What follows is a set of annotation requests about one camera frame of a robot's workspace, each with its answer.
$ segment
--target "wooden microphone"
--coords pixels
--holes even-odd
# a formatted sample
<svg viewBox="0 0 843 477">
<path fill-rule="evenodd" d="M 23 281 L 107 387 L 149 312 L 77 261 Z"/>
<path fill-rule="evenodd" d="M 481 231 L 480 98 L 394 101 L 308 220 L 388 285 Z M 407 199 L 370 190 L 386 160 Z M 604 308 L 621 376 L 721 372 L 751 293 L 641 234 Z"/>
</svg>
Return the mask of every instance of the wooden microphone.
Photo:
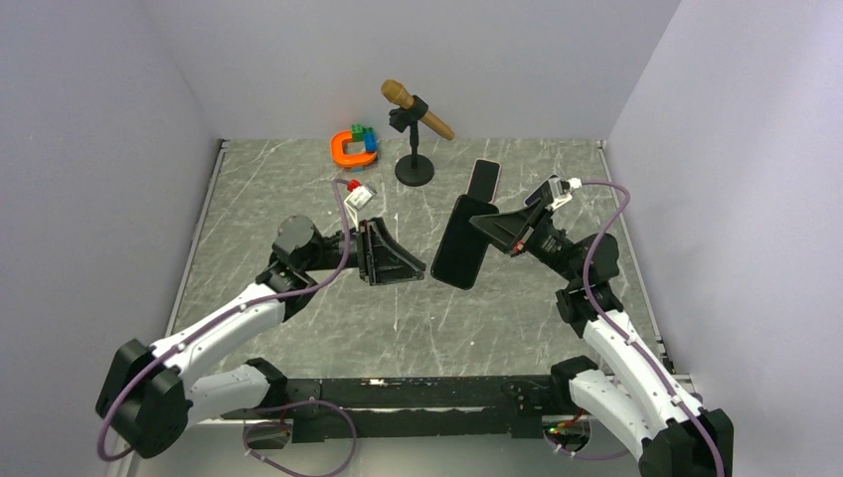
<svg viewBox="0 0 843 477">
<path fill-rule="evenodd" d="M 410 109 L 416 102 L 416 99 L 407 92 L 404 85 L 394 79 L 384 81 L 384 84 L 381 86 L 381 93 L 384 94 L 387 101 L 404 109 Z M 421 122 L 448 141 L 453 139 L 453 131 L 450 127 L 432 112 L 428 111 L 421 118 Z"/>
</svg>

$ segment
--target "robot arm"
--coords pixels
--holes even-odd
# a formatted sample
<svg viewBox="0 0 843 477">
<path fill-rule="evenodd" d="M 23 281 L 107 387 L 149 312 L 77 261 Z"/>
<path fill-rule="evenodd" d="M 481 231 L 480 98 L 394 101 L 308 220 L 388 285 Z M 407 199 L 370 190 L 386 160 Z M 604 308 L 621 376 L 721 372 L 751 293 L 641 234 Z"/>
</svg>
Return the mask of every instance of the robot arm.
<svg viewBox="0 0 843 477">
<path fill-rule="evenodd" d="M 553 178 L 526 208 L 470 220 L 503 253 L 529 252 L 568 281 L 557 291 L 562 319 L 600 354 L 626 390 L 614 385 L 592 360 L 580 356 L 552 367 L 552 396 L 595 415 L 635 456 L 643 477 L 715 475 L 714 457 L 698 423 L 731 469 L 731 421 L 720 409 L 705 410 L 673 379 L 642 344 L 609 286 L 609 279 L 619 275 L 617 240 L 603 236 L 590 254 L 597 235 L 574 243 L 564 230 L 554 228 L 554 211 L 569 202 L 580 185 L 578 179 Z M 585 283 L 589 255 L 590 280 Z M 595 311 L 586 286 L 606 319 Z"/>
<path fill-rule="evenodd" d="M 345 202 L 355 217 L 374 195 L 365 187 L 357 190 L 362 193 L 352 193 Z M 390 237 L 381 218 L 361 221 L 348 245 L 345 268 L 358 268 L 360 278 L 370 285 L 423 278 L 424 264 Z M 300 311 L 313 296 L 300 290 L 316 285 L 307 272 L 337 269 L 345 247 L 342 232 L 323 237 L 310 219 L 288 218 L 272 244 L 268 266 L 237 298 L 148 347 L 132 340 L 118 349 L 96 402 L 97 413 L 105 418 L 113 412 L 111 426 L 141 457 L 149 458 L 206 418 L 262 402 L 287 401 L 287 378 L 262 359 L 203 376 L 237 346 Z M 281 295 L 282 300 L 272 298 Z M 185 342 L 191 336 L 197 338 Z M 174 347 L 178 353 L 172 353 Z M 127 384 L 156 361 L 160 363 L 111 409 Z"/>
</svg>

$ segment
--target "blue block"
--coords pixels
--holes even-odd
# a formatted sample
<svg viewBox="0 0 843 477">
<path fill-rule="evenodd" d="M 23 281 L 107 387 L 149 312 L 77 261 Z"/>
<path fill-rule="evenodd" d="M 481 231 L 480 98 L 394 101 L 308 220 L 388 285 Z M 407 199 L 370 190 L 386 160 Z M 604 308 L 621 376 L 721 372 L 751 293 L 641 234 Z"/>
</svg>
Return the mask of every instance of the blue block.
<svg viewBox="0 0 843 477">
<path fill-rule="evenodd" d="M 378 141 L 375 139 L 374 132 L 364 134 L 363 143 L 366 146 L 366 152 L 375 152 L 378 150 Z"/>
</svg>

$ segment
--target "gray marble tabletop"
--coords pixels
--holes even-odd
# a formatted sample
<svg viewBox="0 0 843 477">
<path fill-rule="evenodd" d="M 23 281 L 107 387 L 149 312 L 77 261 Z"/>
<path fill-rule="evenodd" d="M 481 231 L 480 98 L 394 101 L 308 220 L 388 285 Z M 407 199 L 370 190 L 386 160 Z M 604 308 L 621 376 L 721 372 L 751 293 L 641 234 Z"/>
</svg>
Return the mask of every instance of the gray marble tabletop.
<svg viewBox="0 0 843 477">
<path fill-rule="evenodd" d="M 361 218 L 383 217 L 393 238 L 429 270 L 454 201 L 476 158 L 502 165 L 495 204 L 522 207 L 551 173 L 605 178 L 593 141 L 540 139 L 423 140 L 436 167 L 426 186 L 400 184 L 393 168 L 406 139 L 379 141 L 378 162 L 363 172 L 339 169 L 327 140 L 232 141 L 223 159 L 176 315 L 179 331 L 237 296 L 266 265 L 278 225 L 306 215 L 324 233 L 340 227 L 330 181 L 358 179 L 378 196 Z M 614 210 L 607 188 L 588 187 L 556 212 L 573 240 L 597 231 Z M 620 225 L 621 275 L 612 282 L 640 336 L 655 346 L 652 321 Z M 316 280 L 328 273 L 314 273 Z M 242 345 L 215 372 L 264 357 L 294 378 L 544 374 L 577 355 L 596 353 L 562 322 L 554 292 L 565 281 L 532 256 L 489 248 L 468 291 L 432 279 L 369 287 L 346 271 L 289 322 Z"/>
</svg>

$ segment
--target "round stand base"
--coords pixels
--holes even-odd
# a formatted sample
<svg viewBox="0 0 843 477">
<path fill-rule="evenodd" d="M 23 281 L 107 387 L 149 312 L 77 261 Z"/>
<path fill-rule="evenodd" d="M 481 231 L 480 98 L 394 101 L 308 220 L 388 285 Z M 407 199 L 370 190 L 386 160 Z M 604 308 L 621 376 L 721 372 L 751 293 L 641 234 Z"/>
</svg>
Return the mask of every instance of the round stand base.
<svg viewBox="0 0 843 477">
<path fill-rule="evenodd" d="M 408 187 L 419 187 L 430 182 L 433 178 L 433 163 L 422 155 L 418 155 L 419 166 L 410 167 L 413 156 L 404 156 L 396 164 L 396 178 L 398 182 Z"/>
</svg>

